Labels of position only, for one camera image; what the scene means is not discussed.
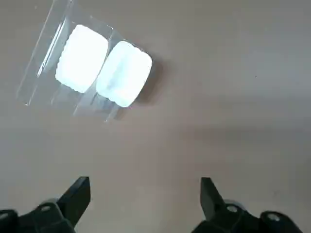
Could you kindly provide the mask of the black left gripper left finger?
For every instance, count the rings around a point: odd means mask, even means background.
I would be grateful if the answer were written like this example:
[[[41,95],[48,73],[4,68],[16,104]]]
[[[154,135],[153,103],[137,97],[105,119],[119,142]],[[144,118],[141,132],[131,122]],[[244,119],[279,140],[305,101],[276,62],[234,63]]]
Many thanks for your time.
[[[19,215],[14,209],[1,209],[2,233],[74,233],[91,202],[90,178],[79,177],[58,199],[42,202]]]

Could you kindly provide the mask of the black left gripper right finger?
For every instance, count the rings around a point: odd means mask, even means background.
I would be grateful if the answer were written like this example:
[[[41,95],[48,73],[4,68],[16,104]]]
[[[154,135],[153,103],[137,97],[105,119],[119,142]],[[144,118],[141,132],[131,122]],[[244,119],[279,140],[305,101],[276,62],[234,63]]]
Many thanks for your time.
[[[300,233],[286,214],[264,211],[259,217],[235,203],[225,202],[210,177],[200,180],[200,204],[205,219],[195,233]]]

